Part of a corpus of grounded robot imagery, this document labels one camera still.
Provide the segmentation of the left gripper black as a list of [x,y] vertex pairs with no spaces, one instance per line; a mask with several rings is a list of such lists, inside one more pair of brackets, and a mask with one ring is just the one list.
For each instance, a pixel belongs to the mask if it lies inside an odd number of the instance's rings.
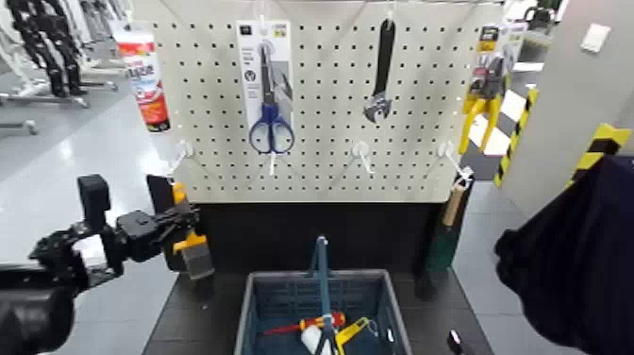
[[199,221],[199,209],[187,205],[160,212],[157,219],[135,210],[118,217],[115,227],[123,239],[126,257],[134,262],[145,262],[156,257],[161,248],[184,250],[199,245],[199,235],[194,229]]

